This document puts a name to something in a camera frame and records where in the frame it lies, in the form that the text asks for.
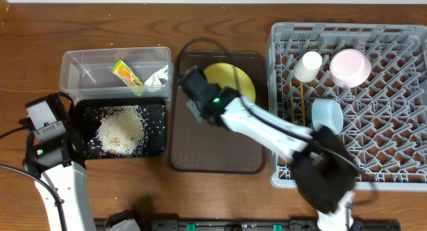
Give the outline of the yellow plate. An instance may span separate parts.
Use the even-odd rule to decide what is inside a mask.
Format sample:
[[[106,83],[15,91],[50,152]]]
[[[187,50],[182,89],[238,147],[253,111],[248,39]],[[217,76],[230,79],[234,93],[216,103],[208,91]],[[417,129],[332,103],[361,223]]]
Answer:
[[[217,83],[220,87],[237,89],[234,72],[236,71],[240,91],[251,102],[256,101],[256,89],[250,77],[240,68],[229,63],[214,63],[204,69],[207,81]]]

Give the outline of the wooden chopstick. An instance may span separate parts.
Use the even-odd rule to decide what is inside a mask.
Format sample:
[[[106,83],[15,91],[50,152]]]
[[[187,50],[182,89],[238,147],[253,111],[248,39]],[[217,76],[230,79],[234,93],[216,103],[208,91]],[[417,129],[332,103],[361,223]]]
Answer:
[[[301,109],[302,109],[302,124],[306,126],[306,107],[305,107],[305,99],[304,99],[304,84],[300,82],[300,96],[301,96]]]
[[[291,113],[291,122],[295,122],[295,113],[294,113],[294,86],[293,80],[290,81],[290,113]]]

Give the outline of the yellow snack wrapper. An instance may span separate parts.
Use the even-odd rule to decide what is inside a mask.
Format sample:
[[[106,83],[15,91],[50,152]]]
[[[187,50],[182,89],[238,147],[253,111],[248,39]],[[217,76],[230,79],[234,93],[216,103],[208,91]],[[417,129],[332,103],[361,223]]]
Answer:
[[[130,87],[135,95],[141,95],[144,92],[144,84],[122,60],[117,61],[111,72]]]

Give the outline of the cream paper cup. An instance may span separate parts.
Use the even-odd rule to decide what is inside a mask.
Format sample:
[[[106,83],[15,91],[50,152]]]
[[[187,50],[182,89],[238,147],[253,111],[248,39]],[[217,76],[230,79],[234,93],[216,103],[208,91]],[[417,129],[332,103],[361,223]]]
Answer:
[[[322,56],[316,51],[308,51],[294,66],[294,76],[300,82],[313,81],[322,66]]]

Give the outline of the light blue bowl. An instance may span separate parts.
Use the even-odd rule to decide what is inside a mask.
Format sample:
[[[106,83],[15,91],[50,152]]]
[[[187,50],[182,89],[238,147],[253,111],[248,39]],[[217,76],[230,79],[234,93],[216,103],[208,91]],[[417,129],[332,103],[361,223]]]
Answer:
[[[333,99],[317,98],[312,104],[312,125],[316,131],[326,126],[335,134],[341,133],[344,116],[340,104]]]

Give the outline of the pink bowl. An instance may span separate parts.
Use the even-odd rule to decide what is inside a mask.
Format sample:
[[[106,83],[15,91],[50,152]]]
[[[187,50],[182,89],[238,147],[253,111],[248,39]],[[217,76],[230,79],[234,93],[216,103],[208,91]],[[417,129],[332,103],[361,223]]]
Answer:
[[[370,76],[370,60],[356,49],[344,49],[330,62],[332,81],[339,87],[351,88],[364,83]]]

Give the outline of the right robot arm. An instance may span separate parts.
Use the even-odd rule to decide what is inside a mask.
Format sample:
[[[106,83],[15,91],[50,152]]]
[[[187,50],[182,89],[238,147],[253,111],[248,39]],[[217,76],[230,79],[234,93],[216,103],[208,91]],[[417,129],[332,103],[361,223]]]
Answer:
[[[331,130],[286,122],[231,87],[208,83],[180,89],[201,119],[243,134],[289,163],[301,196],[318,211],[320,230],[351,227],[350,206],[359,170]]]

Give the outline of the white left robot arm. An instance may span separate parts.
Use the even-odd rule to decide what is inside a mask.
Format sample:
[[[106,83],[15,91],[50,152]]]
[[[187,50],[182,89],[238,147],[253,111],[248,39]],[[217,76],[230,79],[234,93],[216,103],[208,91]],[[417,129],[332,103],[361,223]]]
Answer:
[[[85,144],[67,136],[26,141],[23,166],[35,178],[51,230],[95,230],[87,194]]]

